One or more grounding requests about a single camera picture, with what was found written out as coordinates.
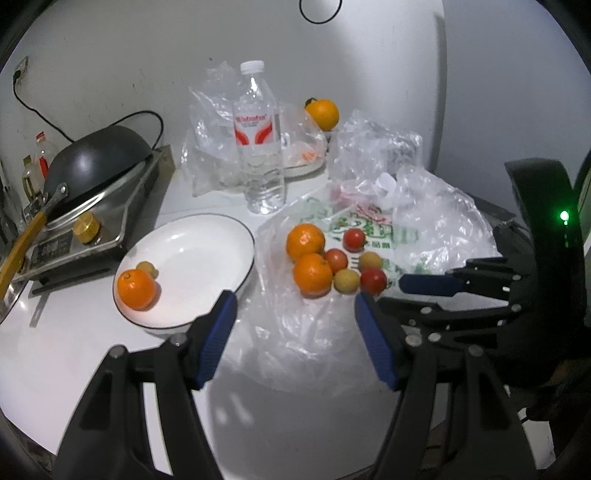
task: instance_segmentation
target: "black cable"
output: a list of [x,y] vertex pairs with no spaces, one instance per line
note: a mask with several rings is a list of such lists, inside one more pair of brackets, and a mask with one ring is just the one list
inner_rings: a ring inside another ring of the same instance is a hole
[[341,7],[343,6],[343,0],[339,0],[339,6],[336,8],[336,12],[332,15],[332,17],[330,17],[328,20],[323,20],[322,22],[316,22],[314,20],[311,20],[309,17],[306,16],[306,14],[304,13],[304,8],[302,7],[302,2],[304,0],[300,0],[300,14],[302,17],[304,17],[304,19],[308,22],[310,22],[313,25],[325,25],[328,22],[332,21],[335,19],[335,17],[339,14]]
[[[55,130],[57,130],[59,133],[62,134],[62,136],[68,140],[68,142],[70,143],[74,143],[74,140],[72,140],[71,137],[69,137],[61,128],[59,128],[57,125],[52,124],[47,118],[45,118],[41,112],[39,112],[39,110],[36,110],[30,106],[28,106],[25,102],[22,101],[22,99],[18,96],[17,94],[17,81],[18,79],[21,77],[21,71],[17,70],[16,72],[14,72],[14,75],[12,76],[12,92],[14,93],[14,96],[16,97],[16,99],[21,103],[21,105],[26,108],[27,110],[36,113],[39,118],[41,118],[41,120],[43,120],[45,123],[47,123],[48,125],[50,125],[51,127],[53,127]],[[147,114],[147,115],[154,115],[158,121],[160,122],[160,133],[158,134],[158,138],[156,139],[156,142],[154,142],[154,145],[152,146],[152,150],[156,148],[156,145],[158,145],[158,142],[160,141],[160,139],[162,138],[162,135],[164,133],[164,120],[162,118],[162,116],[158,113],[158,112],[154,112],[153,110],[140,110],[138,112],[133,112],[130,113],[129,115],[125,115],[123,118],[120,118],[119,120],[117,120],[116,122],[113,122],[111,125],[117,125],[120,124],[122,121],[127,120],[128,118],[131,118],[133,116],[136,115],[143,115],[143,114]]]
[[109,126],[111,127],[112,125],[120,124],[122,121],[127,120],[128,118],[131,118],[133,116],[144,115],[144,114],[154,115],[158,119],[158,121],[160,122],[160,133],[158,134],[158,138],[156,139],[156,142],[154,142],[154,145],[152,145],[152,150],[153,150],[156,148],[156,145],[158,145],[158,142],[160,141],[160,139],[162,138],[162,135],[164,133],[164,120],[162,119],[162,116],[158,112],[154,112],[153,110],[139,110],[137,112],[130,113],[129,115],[125,115],[123,118],[120,118],[119,120],[117,120],[116,122],[113,122]]
[[61,133],[63,135],[63,137],[68,140],[68,142],[73,143],[74,141],[68,137],[68,135],[57,125],[52,124],[47,118],[45,118],[40,112],[39,110],[35,110],[34,108],[29,107],[25,102],[23,102],[21,100],[21,98],[18,96],[17,94],[17,80],[21,77],[21,71],[17,70],[16,72],[14,72],[14,75],[12,76],[12,92],[14,93],[14,96],[16,97],[16,99],[21,102],[21,105],[26,108],[27,110],[36,113],[39,118],[41,118],[41,120],[43,120],[45,123],[47,123],[49,126],[53,127],[55,130],[57,130],[59,133]]

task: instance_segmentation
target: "electrical outlet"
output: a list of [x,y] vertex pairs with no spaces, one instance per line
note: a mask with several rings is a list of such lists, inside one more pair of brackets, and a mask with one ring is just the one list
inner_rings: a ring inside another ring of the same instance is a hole
[[20,63],[17,65],[17,68],[14,69],[14,73],[18,72],[19,70],[21,71],[21,76],[18,78],[18,82],[20,82],[22,80],[22,78],[25,76],[25,74],[27,73],[27,67],[29,66],[29,57],[25,57],[23,58]]

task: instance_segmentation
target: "wok handle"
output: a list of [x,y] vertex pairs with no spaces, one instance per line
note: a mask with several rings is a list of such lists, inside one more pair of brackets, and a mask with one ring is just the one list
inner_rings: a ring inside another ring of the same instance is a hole
[[25,258],[25,254],[29,247],[39,235],[41,229],[47,222],[47,216],[68,195],[68,187],[65,183],[60,183],[57,186],[56,192],[52,195],[51,199],[46,205],[38,212],[33,220],[27,225],[25,231],[18,237],[12,250],[8,254],[6,260],[0,268],[0,300],[3,299],[8,291],[10,282],[14,278],[14,275],[21,268],[22,261]]
[[14,275],[21,268],[22,261],[29,247],[34,242],[35,238],[43,228],[47,221],[47,214],[45,211],[37,212],[33,220],[27,225],[25,231],[18,237],[16,243],[10,250],[6,260],[0,269],[0,299],[3,299],[8,291],[10,282]]

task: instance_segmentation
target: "gas stove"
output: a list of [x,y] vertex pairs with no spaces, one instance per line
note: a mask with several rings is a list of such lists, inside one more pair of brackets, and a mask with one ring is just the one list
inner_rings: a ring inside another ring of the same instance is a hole
[[[31,294],[39,295],[114,273],[130,248],[132,230],[154,187],[163,156],[154,151],[81,205],[50,219],[28,250],[15,280],[34,280]],[[85,212],[100,222],[100,231],[89,244],[81,243],[72,231]]]

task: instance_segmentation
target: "red bottle label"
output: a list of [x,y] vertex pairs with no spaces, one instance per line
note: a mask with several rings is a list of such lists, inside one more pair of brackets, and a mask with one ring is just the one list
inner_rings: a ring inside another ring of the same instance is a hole
[[43,175],[43,178],[46,179],[47,173],[49,172],[49,165],[47,164],[45,157],[39,158],[39,166],[41,167],[41,174]]

